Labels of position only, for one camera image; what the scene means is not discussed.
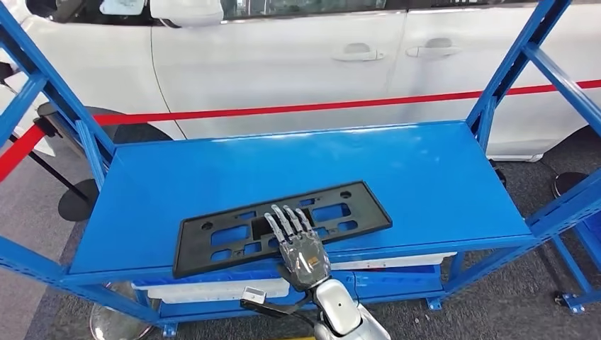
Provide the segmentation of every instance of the stanchion base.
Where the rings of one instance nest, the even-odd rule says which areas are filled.
[[[81,222],[88,220],[92,215],[92,210],[98,198],[98,187],[96,181],[87,179],[75,184],[87,198],[81,199],[73,190],[69,189],[62,195],[58,203],[58,214],[60,217],[72,222]]]
[[[129,282],[114,283],[111,290],[135,300],[135,294]],[[158,307],[159,300],[151,300]],[[138,340],[148,334],[152,325],[134,317],[94,304],[90,315],[90,330],[95,340]]]
[[[553,195],[555,198],[558,198],[564,193],[567,193],[568,190],[572,189],[572,187],[580,183],[580,181],[587,178],[587,176],[587,174],[582,174],[580,172],[564,172],[557,175],[555,181],[553,181],[553,186],[551,187],[551,190],[553,190]]]

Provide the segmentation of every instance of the car window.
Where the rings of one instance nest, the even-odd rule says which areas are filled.
[[[538,0],[408,0],[408,9],[435,9],[440,7],[490,6],[522,4]]]
[[[385,5],[386,0],[221,0],[225,20],[374,11]]]

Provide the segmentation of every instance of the shelf foot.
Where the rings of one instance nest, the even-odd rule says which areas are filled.
[[[163,336],[166,338],[174,338],[177,334],[177,324],[166,324],[163,326]]]
[[[441,310],[442,305],[440,304],[440,297],[426,297],[428,309],[430,310]]]
[[[555,297],[555,302],[569,308],[572,314],[582,314],[586,309],[582,303],[575,301],[577,297],[575,294],[560,294]]]

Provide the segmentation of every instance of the black round base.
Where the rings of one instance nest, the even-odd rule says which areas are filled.
[[[96,199],[98,199],[98,187],[96,181],[87,179],[75,184],[88,200],[80,198],[73,190],[69,189],[62,195],[58,203],[58,214],[60,217],[72,222],[81,222],[90,218]]]
[[[587,174],[580,172],[564,172],[557,175],[555,181],[553,181],[553,195],[555,198],[567,193],[568,190],[572,189],[576,184],[580,183],[583,179],[587,178]]]

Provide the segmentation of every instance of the robotic hand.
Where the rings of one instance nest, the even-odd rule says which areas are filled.
[[[247,287],[240,305],[274,317],[299,317],[313,326],[317,340],[390,340],[365,307],[353,301],[342,283],[332,278],[330,260],[304,212],[286,205],[282,208],[272,205],[275,217],[269,212],[264,215],[285,263],[278,272],[297,291],[305,292],[305,297],[294,305],[275,305],[265,302],[264,292]],[[316,322],[296,313],[310,301],[319,310]]]

